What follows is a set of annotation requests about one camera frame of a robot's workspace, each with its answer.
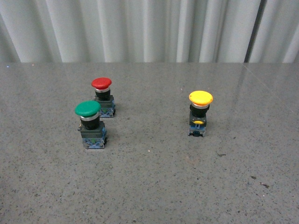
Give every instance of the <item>button cap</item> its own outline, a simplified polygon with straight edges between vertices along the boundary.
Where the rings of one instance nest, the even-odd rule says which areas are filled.
[[[101,105],[94,100],[84,101],[75,108],[75,113],[78,116],[90,117],[95,115],[101,109]]]
[[[203,106],[210,104],[213,101],[213,96],[206,91],[198,90],[190,93],[189,99],[192,103]]]
[[[110,78],[101,77],[96,78],[92,81],[92,87],[98,89],[98,90],[104,90],[107,89],[111,85],[112,81]]]

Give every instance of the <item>speckled stone surface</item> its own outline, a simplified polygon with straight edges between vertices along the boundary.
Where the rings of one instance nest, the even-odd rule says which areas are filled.
[[[97,77],[117,111],[95,152],[74,108]],[[0,63],[0,86],[1,224],[299,223],[299,64]]]

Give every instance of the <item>mushroom push button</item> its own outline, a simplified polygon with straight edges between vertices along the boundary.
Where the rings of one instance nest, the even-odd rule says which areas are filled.
[[[190,93],[189,99],[189,133],[188,135],[202,136],[206,135],[206,112],[210,108],[213,96],[206,91],[194,91]]]
[[[94,101],[101,104],[99,111],[101,118],[112,118],[115,114],[115,102],[113,95],[110,95],[110,78],[101,77],[92,81],[92,87],[95,88]]]
[[[87,149],[104,148],[107,141],[107,131],[103,121],[100,121],[101,105],[93,100],[77,105],[75,113],[80,117],[83,146]]]

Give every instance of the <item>chrome ring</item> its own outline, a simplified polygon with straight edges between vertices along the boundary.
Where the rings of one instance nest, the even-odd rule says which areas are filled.
[[[95,91],[99,92],[99,93],[101,93],[101,92],[108,92],[109,90],[110,90],[110,87],[108,87],[107,89],[104,89],[104,90],[98,90],[97,88],[95,88]]]
[[[91,117],[82,117],[80,116],[80,119],[83,120],[83,121],[91,121],[91,120],[94,120],[96,118],[98,118],[98,116],[100,115],[99,112],[97,112],[95,115],[91,116]]]
[[[192,106],[194,106],[194,107],[197,108],[197,109],[206,109],[206,108],[209,107],[209,104],[207,104],[207,105],[203,105],[203,106],[200,106],[200,105],[195,104],[195,103],[193,103],[193,102],[191,102],[191,104],[192,104]]]

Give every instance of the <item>yellow mushroom cap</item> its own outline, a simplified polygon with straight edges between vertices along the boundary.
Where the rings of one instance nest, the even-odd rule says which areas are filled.
[[[206,91],[197,90],[190,93],[189,99],[191,100],[192,103],[198,106],[205,106],[210,104],[213,101],[213,96]]]

